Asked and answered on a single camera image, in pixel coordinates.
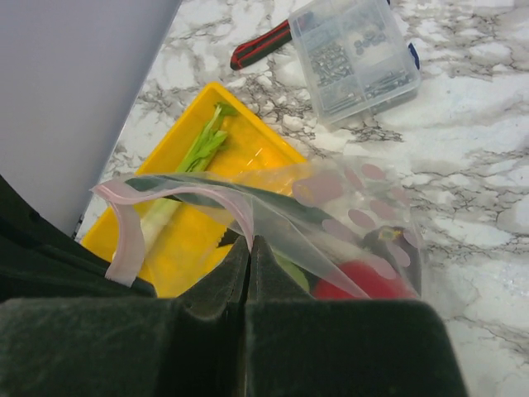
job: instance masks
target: red vegetable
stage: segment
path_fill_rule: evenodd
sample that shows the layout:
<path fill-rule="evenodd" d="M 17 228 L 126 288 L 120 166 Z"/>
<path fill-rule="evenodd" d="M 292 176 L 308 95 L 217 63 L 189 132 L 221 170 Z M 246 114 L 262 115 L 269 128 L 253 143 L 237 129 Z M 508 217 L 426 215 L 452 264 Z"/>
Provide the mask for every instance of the red vegetable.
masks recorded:
<path fill-rule="evenodd" d="M 414 299 L 417 296 L 404 284 L 401 277 L 388 280 L 362 261 L 346 262 L 338 266 L 372 299 Z M 325 280 L 320 280 L 312 295 L 317 299 L 358 299 Z"/>

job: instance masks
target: blue object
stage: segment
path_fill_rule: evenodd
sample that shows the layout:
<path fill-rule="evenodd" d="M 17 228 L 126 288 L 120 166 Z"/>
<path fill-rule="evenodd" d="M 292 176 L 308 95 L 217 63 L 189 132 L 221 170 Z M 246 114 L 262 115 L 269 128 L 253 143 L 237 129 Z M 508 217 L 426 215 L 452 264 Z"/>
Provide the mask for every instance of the blue object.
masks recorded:
<path fill-rule="evenodd" d="M 417 70 L 421 70 L 421 61 L 419 60 L 419 54 L 415 50 L 415 47 L 412 43 L 408 44 L 407 47 L 410 50 L 410 54 L 412 54 L 413 59 L 415 60 L 415 67 Z"/>

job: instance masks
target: gray wall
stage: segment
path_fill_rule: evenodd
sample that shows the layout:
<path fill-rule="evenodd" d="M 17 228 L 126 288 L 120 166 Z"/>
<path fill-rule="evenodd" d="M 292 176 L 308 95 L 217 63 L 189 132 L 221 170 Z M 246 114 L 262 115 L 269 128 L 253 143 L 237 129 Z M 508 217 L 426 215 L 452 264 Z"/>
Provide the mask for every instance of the gray wall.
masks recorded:
<path fill-rule="evenodd" d="M 0 174 L 64 232 L 181 0 L 0 1 Z"/>

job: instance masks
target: black and red handle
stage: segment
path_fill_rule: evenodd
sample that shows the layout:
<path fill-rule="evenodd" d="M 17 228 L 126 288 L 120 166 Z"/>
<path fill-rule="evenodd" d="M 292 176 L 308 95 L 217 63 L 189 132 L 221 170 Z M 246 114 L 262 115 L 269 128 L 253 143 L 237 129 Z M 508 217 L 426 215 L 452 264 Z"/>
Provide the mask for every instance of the black and red handle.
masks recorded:
<path fill-rule="evenodd" d="M 233 70 L 245 68 L 263 59 L 291 40 L 290 25 L 285 20 L 262 36 L 237 46 L 231 56 L 230 66 Z"/>

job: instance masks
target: clear plastic box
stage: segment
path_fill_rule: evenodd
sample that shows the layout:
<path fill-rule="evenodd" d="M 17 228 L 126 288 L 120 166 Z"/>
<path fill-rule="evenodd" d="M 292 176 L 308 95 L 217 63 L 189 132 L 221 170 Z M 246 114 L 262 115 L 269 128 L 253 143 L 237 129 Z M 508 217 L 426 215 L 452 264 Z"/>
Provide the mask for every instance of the clear plastic box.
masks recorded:
<path fill-rule="evenodd" d="M 288 22 L 321 122 L 378 112 L 417 92 L 421 76 L 386 0 L 316 0 Z"/>

